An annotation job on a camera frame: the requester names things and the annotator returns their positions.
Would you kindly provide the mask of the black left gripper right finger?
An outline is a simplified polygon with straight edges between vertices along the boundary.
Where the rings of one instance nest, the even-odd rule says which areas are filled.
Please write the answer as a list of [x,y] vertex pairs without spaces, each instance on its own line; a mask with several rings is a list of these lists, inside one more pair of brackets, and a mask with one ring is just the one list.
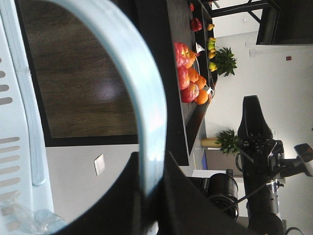
[[159,235],[253,235],[209,202],[183,174],[173,155],[164,159]]

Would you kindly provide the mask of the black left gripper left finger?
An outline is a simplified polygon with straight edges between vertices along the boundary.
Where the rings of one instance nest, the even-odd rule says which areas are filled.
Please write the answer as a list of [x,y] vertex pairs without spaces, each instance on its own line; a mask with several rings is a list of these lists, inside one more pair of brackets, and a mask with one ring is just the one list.
[[133,152],[109,190],[57,235],[141,235],[139,153]]

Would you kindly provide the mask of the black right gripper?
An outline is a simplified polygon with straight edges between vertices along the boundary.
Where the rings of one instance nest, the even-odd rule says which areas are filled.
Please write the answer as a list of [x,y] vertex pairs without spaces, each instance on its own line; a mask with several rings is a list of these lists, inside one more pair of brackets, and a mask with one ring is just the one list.
[[284,155],[283,144],[273,138],[262,113],[258,96],[245,96],[238,129],[238,147],[256,171],[277,171]]

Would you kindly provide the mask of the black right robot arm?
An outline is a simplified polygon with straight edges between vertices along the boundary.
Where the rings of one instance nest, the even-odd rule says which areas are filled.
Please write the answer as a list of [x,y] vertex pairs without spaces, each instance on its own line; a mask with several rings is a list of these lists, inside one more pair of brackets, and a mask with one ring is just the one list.
[[279,215],[279,174],[283,167],[283,144],[273,139],[259,99],[243,99],[243,114],[238,129],[244,187],[247,196],[248,229],[258,235],[282,235],[284,226]]

